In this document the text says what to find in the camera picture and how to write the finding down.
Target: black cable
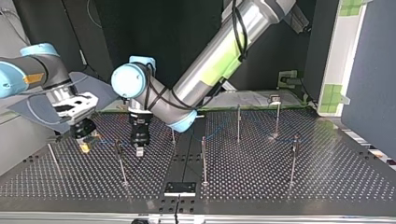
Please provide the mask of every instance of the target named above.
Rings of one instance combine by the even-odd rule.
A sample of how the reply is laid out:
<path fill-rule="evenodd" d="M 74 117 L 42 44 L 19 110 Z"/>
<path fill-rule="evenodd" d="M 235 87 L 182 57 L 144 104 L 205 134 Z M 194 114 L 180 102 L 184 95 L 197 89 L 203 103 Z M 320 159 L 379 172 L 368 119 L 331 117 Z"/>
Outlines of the black cable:
<path fill-rule="evenodd" d="M 303 86 L 303 89 L 304 89 L 305 93 L 308 95 L 309 98 L 311 98 L 312 104 L 314 104 L 314 106 L 315 106 L 316 108 L 318 108 L 317 103 L 315 103 L 315 99 L 312 98 L 311 94 L 309 94 L 309 92 L 306 90 L 306 87 L 305 87 L 305 84 L 304 84 L 304 82 L 303 82 L 303 79 L 300 78 L 300 77 L 299 77 L 299 79 L 300 79 L 300 81 L 301 81 L 301 85 Z"/>
<path fill-rule="evenodd" d="M 96 72 L 96 70 L 93 69 L 92 66 L 90 66 L 90 64 L 88 63 L 88 59 L 85 57 L 84 50 L 82 50 L 81 43 L 79 42 L 76 29 L 75 29 L 75 27 L 74 27 L 74 25 L 73 25 L 73 22 L 72 22 L 71 18 L 70 18 L 69 12 L 67 11 L 66 4 L 64 3 L 64 0 L 62 0 L 61 2 L 62 2 L 62 6 L 64 7 L 64 13 L 66 13 L 66 17 L 67 17 L 67 19 L 68 19 L 69 22 L 70 22 L 70 26 L 71 26 L 71 28 L 72 28 L 74 37 L 75 37 L 76 40 L 77 40 L 79 50 L 81 51 L 82 57 L 84 57 L 84 60 L 85 60 L 85 63 L 86 63 L 86 64 L 84 65 L 84 68 L 81 69 L 79 72 L 84 72 L 84 71 L 89 67 L 89 68 L 91 68 L 91 70 L 98 76 L 98 78 L 101 78 L 103 81 L 107 82 L 108 79 L 105 79 L 105 78 L 101 77 L 101 76 Z"/>
<path fill-rule="evenodd" d="M 239 9 L 236 7 L 236 0 L 233 0 L 232 17 L 233 17 L 233 33 L 235 34 L 236 45 L 237 45 L 239 52 L 241 54 L 239 56 L 238 60 L 239 60 L 239 62 L 242 62 L 248 56 L 248 31 L 244 24 L 241 13 L 239 12 Z M 241 44 L 241 40 L 239 38 L 238 29 L 237 29 L 238 21 L 241 24 L 242 32 L 243 32 L 243 36 L 244 36 L 244 46 L 243 47 Z"/>
<path fill-rule="evenodd" d="M 241 53 L 241 56 L 243 55 L 243 49 L 242 49 L 242 44 L 241 40 L 239 39 L 239 34 L 238 34 L 238 27 L 236 23 L 236 0 L 233 0 L 233 6 L 232 6 L 232 17 L 233 17 L 233 33 L 235 34 L 235 41 L 236 45 L 238 46 L 239 52 Z"/>
<path fill-rule="evenodd" d="M 150 87 L 151 87 L 151 85 L 150 85 L 150 84 L 151 84 L 151 74 L 155 73 L 154 66 L 152 66 L 151 63 L 149 63 L 149 64 L 150 64 L 150 66 L 151 66 L 151 72 L 150 72 L 150 74 L 147 75 L 148 85 L 147 85 L 147 87 L 146 87 L 146 97 L 145 97 L 145 103 L 144 103 L 144 105 L 143 105 L 143 107 L 144 107 L 145 110 L 148 110 L 149 94 L 150 94 L 149 89 L 150 89 Z"/>
<path fill-rule="evenodd" d="M 181 105 L 176 105 L 176 104 L 170 102 L 169 100 L 163 98 L 163 96 L 158 92 L 158 90 L 155 89 L 155 87 L 154 87 L 154 85 L 152 84 L 151 79 L 150 79 L 150 76 L 152 76 L 152 73 L 155 72 L 154 66 L 153 66 L 151 63 L 148 63 L 148 64 L 146 65 L 146 68 L 147 68 L 147 70 L 148 70 L 147 73 L 145 72 L 146 77 L 147 77 L 147 80 L 148 80 L 147 89 L 148 89 L 148 90 L 153 90 L 154 93 L 155 93 L 157 96 L 159 96 L 160 99 L 163 100 L 164 102 L 166 102 L 167 104 L 169 104 L 169 105 L 171 105 L 171 106 L 173 106 L 173 107 L 175 107 L 175 108 L 182 109 L 182 110 L 194 110 L 194 109 L 196 110 L 196 109 L 200 109 L 200 108 L 202 108 L 202 107 L 208 105 L 208 104 L 213 100 L 213 98 L 215 97 L 215 95 L 217 95 L 217 94 L 219 93 L 219 91 L 221 90 L 221 84 L 225 82 L 225 78 L 223 78 L 223 79 L 220 81 L 220 85 L 219 85 L 219 87 L 216 89 L 215 93 L 214 93 L 212 96 L 210 96 L 209 100 L 207 100 L 204 104 L 199 105 L 199 106 L 181 106 Z"/>
<path fill-rule="evenodd" d="M 177 218 L 177 210 L 178 210 L 178 204 L 180 202 L 180 195 L 177 197 L 177 204 L 176 204 L 176 209 L 175 209 L 175 223 L 178 224 L 178 218 Z"/>
<path fill-rule="evenodd" d="M 239 23 L 241 23 L 242 33 L 244 35 L 244 40 L 245 40 L 245 42 L 244 42 L 244 52 L 241 55 L 241 57 L 242 57 L 241 60 L 245 60 L 246 57 L 248 56 L 248 30 L 247 30 L 247 27 L 244 24 L 244 20 L 242 18 L 241 13 L 239 12 L 239 9 L 237 8 L 235 12 L 236 12 L 236 17 L 239 20 Z"/>

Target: silver robot arm segment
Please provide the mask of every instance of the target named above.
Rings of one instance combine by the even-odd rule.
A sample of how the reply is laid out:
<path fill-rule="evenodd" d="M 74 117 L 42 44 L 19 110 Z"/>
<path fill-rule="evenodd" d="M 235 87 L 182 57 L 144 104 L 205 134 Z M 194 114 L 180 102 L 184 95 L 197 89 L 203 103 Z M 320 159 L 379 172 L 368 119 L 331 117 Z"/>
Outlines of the silver robot arm segment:
<path fill-rule="evenodd" d="M 244 40 L 242 26 L 233 28 L 232 15 L 193 62 L 172 90 L 152 76 L 155 69 L 152 58 L 131 57 L 129 63 L 116 69 L 112 76 L 113 89 L 125 98 L 133 98 L 172 129 L 183 133 L 195 120 L 195 107 L 210 90 L 229 78 L 240 65 L 235 38 L 247 41 L 250 47 L 271 25 L 279 23 L 294 6 L 295 0 L 245 0 L 238 10 L 246 27 Z"/>
<path fill-rule="evenodd" d="M 89 139 L 96 135 L 96 126 L 88 119 L 98 103 L 98 98 L 90 92 L 78 93 L 70 79 L 64 63 L 51 44 L 33 45 L 21 50 L 21 57 L 0 58 L 0 98 L 20 94 L 41 86 L 43 91 L 28 97 L 28 107 L 32 114 L 46 124 L 66 122 L 71 135 L 77 139 L 80 148 L 90 150 Z M 47 122 L 30 107 L 30 97 L 46 94 L 61 118 L 58 122 Z"/>

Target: green tape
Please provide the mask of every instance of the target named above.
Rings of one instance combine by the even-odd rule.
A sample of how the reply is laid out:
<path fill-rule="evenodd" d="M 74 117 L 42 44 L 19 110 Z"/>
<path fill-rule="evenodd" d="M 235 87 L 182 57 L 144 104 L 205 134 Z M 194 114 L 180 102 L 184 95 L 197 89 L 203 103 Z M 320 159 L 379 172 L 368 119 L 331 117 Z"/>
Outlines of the green tape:
<path fill-rule="evenodd" d="M 243 44 L 244 37 L 242 34 L 240 34 L 240 40 Z M 241 64 L 238 61 L 239 55 L 240 52 L 236 44 L 235 35 L 230 32 L 220 44 L 217 52 L 213 54 L 211 61 L 208 62 L 209 66 L 202 73 L 201 81 L 208 86 L 214 86 L 221 77 L 228 79 Z"/>
<path fill-rule="evenodd" d="M 361 11 L 362 0 L 342 0 L 340 16 L 357 16 Z"/>
<path fill-rule="evenodd" d="M 341 103 L 342 85 L 326 84 L 320 101 L 320 113 L 335 113 Z"/>

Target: cable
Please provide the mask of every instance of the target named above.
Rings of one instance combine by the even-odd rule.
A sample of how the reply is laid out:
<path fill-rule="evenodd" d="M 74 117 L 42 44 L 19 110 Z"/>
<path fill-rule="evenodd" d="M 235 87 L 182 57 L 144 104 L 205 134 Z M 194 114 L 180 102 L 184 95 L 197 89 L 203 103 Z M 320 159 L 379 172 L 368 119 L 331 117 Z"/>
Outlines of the cable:
<path fill-rule="evenodd" d="M 97 27 L 99 27 L 99 28 L 102 29 L 102 26 L 101 26 L 99 23 L 97 23 L 97 22 L 93 19 L 93 17 L 91 16 L 91 12 L 90 12 L 90 2 L 91 2 L 91 0 L 88 0 L 88 1 L 87 1 L 87 14 L 88 14 L 88 16 L 90 17 L 90 19 L 91 19 L 91 21 L 93 22 L 93 24 L 95 24 Z"/>
<path fill-rule="evenodd" d="M 14 12 L 12 12 L 11 10 L 7 10 L 5 11 L 3 8 L 0 7 L 0 12 L 3 15 L 3 18 L 5 19 L 5 21 L 8 23 L 8 25 L 12 28 L 12 30 L 15 32 L 15 34 L 18 36 L 18 38 L 23 42 L 23 44 L 25 44 L 26 46 L 30 46 L 30 44 L 28 43 L 28 41 L 26 41 L 25 39 L 23 39 L 23 37 L 20 35 L 20 33 L 18 33 L 17 28 L 15 28 L 15 26 L 12 24 L 12 22 L 8 19 L 6 12 L 9 12 L 10 14 L 14 15 L 15 17 L 19 18 L 16 14 L 14 14 Z"/>
<path fill-rule="evenodd" d="M 233 5 L 232 5 L 232 17 L 233 17 L 233 33 L 235 35 L 235 41 L 236 45 L 239 49 L 239 52 L 241 55 L 239 56 L 238 60 L 239 62 L 242 62 L 243 60 L 246 59 L 248 56 L 248 31 L 247 28 L 244 24 L 243 18 L 241 16 L 241 13 L 239 12 L 239 9 L 236 7 L 236 0 L 233 0 Z M 237 22 L 241 24 L 242 27 L 242 32 L 244 35 L 244 46 L 242 47 L 241 40 L 239 38 L 238 34 L 238 29 L 237 29 Z"/>
<path fill-rule="evenodd" d="M 34 97 L 34 96 L 42 95 L 42 94 L 30 95 L 30 96 L 28 96 L 27 99 L 26 99 L 27 108 L 28 108 L 29 111 L 32 113 L 32 115 L 35 116 L 36 119 L 38 119 L 39 121 L 41 121 L 41 122 L 43 122 L 43 123 L 45 123 L 45 124 L 48 124 L 48 125 L 62 124 L 62 123 L 67 122 L 68 120 L 70 120 L 70 119 L 60 119 L 60 120 L 55 121 L 55 122 L 49 122 L 49 121 L 46 121 L 46 120 L 40 118 L 40 117 L 37 115 L 37 113 L 33 110 L 32 106 L 31 106 L 31 104 L 30 104 L 30 99 L 31 99 L 32 97 Z"/>
<path fill-rule="evenodd" d="M 178 197 L 177 197 L 177 204 L 176 204 L 176 209 L 175 209 L 175 214 L 174 214 L 175 223 L 176 223 L 176 224 L 178 224 L 177 211 L 178 211 L 178 204 L 179 204 L 179 202 L 180 202 L 180 195 L 178 195 Z"/>
<path fill-rule="evenodd" d="M 79 72 L 84 72 L 87 68 L 91 68 L 91 70 L 98 76 L 99 79 L 101 78 L 101 79 L 104 80 L 105 82 L 108 82 L 108 79 L 105 79 L 105 78 L 99 76 L 99 74 L 96 72 L 96 70 L 93 69 L 93 67 L 92 67 L 92 66 L 90 65 L 90 63 L 88 62 L 87 57 L 85 57 L 84 50 L 82 49 L 81 43 L 79 42 L 79 39 L 78 39 L 78 36 L 77 36 L 77 32 L 76 32 L 76 29 L 75 29 L 75 27 L 74 27 L 74 25 L 73 25 L 73 22 L 72 22 L 72 20 L 70 19 L 69 13 L 68 13 L 68 11 L 67 11 L 66 4 L 64 3 L 64 0 L 62 0 L 61 2 L 62 2 L 62 5 L 63 5 L 63 7 L 64 7 L 64 12 L 66 13 L 67 19 L 68 19 L 69 22 L 70 22 L 70 26 L 72 27 L 73 34 L 74 34 L 74 36 L 75 36 L 75 38 L 76 38 L 76 40 L 77 40 L 78 47 L 79 47 L 79 51 L 80 51 L 80 54 L 81 54 L 81 59 L 83 58 L 83 59 L 82 59 L 82 60 L 83 60 L 83 63 L 85 63 L 84 68 L 81 69 Z"/>
<path fill-rule="evenodd" d="M 169 104 L 169 105 L 171 105 L 171 106 L 173 106 L 173 107 L 175 107 L 175 108 L 178 108 L 178 109 L 182 109 L 182 110 L 194 110 L 194 109 L 196 110 L 196 109 L 200 109 L 200 108 L 202 108 L 202 107 L 208 105 L 208 104 L 213 100 L 213 98 L 215 97 L 215 95 L 218 94 L 219 91 L 221 90 L 221 85 L 219 85 L 219 87 L 218 87 L 218 89 L 215 91 L 215 93 L 214 93 L 212 96 L 210 96 L 209 100 L 207 100 L 207 101 L 206 101 L 205 103 L 203 103 L 202 105 L 199 105 L 199 106 L 181 106 L 181 105 L 176 105 L 176 104 L 170 102 L 169 100 L 163 98 L 163 96 L 158 92 L 157 89 L 155 89 L 154 85 L 152 84 L 150 77 L 152 76 L 153 72 L 155 72 L 155 70 L 153 69 L 153 65 L 152 65 L 151 63 L 148 63 L 148 64 L 146 65 L 146 67 L 147 67 L 147 69 L 148 69 L 148 73 L 145 72 L 146 77 L 147 77 L 147 80 L 148 80 L 148 86 L 147 86 L 147 88 L 148 88 L 148 90 L 147 90 L 148 94 L 150 93 L 149 89 L 152 89 L 152 90 L 154 91 L 154 93 L 155 93 L 161 100 L 163 100 L 163 101 L 166 102 L 167 104 Z"/>
<path fill-rule="evenodd" d="M 299 79 L 300 79 L 300 81 L 301 81 L 301 85 L 303 86 L 303 89 L 304 89 L 305 93 L 308 95 L 309 98 L 311 98 L 312 104 L 314 104 L 314 106 L 318 109 L 318 105 L 317 105 L 317 103 L 315 103 L 314 98 L 312 98 L 311 94 L 309 94 L 309 92 L 306 90 L 306 87 L 305 87 L 305 84 L 304 84 L 304 82 L 303 82 L 303 79 L 300 78 L 300 77 L 299 77 Z"/>

